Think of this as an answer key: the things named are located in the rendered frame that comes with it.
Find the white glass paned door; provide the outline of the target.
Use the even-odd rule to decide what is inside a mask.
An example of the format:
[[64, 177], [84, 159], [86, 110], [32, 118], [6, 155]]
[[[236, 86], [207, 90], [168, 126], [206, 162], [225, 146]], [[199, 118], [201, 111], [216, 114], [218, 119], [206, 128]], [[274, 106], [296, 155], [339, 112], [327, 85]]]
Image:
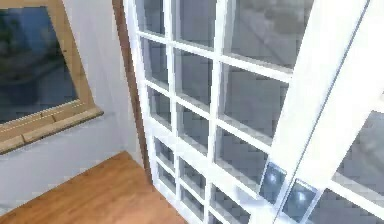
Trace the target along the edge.
[[384, 224], [384, 0], [369, 0], [294, 177], [316, 196], [274, 224]]
[[123, 0], [153, 182], [187, 221], [274, 224], [368, 2]]

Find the wooden framed window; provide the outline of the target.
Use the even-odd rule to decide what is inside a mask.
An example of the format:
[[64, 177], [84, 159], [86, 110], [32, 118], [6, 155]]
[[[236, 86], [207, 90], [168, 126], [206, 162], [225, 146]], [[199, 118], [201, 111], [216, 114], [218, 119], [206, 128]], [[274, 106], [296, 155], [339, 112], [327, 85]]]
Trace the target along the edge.
[[0, 0], [0, 155], [102, 114], [63, 0]]

